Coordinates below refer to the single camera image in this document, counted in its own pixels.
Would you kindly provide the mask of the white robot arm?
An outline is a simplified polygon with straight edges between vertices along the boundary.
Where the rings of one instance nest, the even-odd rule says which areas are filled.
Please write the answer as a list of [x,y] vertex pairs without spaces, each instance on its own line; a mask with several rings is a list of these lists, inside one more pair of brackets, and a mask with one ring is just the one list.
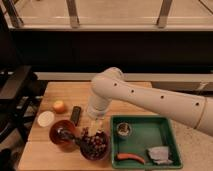
[[213,98],[136,86],[124,81],[119,68],[111,67],[91,81],[88,115],[103,118],[112,100],[128,102],[213,136]]

